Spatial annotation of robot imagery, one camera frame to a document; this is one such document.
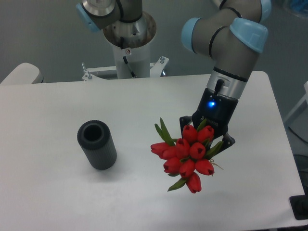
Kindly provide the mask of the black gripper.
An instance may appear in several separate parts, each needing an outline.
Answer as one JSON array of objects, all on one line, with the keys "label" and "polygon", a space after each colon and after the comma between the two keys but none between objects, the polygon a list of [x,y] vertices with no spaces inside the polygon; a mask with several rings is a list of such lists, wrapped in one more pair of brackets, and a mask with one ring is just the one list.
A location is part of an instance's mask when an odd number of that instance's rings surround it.
[{"label": "black gripper", "polygon": [[192,116],[180,117],[181,136],[186,125],[193,122],[195,128],[205,119],[206,125],[210,125],[214,129],[215,135],[223,135],[218,151],[214,156],[230,148],[235,144],[235,139],[231,137],[228,131],[228,124],[233,112],[238,104],[238,100],[234,98],[224,97],[223,95],[215,95],[208,88],[205,89],[199,102],[196,112]]}]

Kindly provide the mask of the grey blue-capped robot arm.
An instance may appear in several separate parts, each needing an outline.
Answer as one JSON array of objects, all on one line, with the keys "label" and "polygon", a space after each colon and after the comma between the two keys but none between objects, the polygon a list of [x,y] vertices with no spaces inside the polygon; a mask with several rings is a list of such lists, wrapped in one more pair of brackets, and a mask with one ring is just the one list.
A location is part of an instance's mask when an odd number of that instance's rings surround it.
[{"label": "grey blue-capped robot arm", "polygon": [[[76,10],[89,30],[103,31],[112,44],[118,78],[154,76],[149,44],[156,23],[143,11],[140,0],[84,0]],[[228,124],[263,52],[268,30],[261,22],[270,12],[269,0],[224,0],[214,16],[192,18],[183,26],[183,46],[216,62],[196,112],[180,118],[181,127],[210,125],[215,138],[222,138],[216,145],[206,142],[207,159],[235,142],[228,134]]]}]

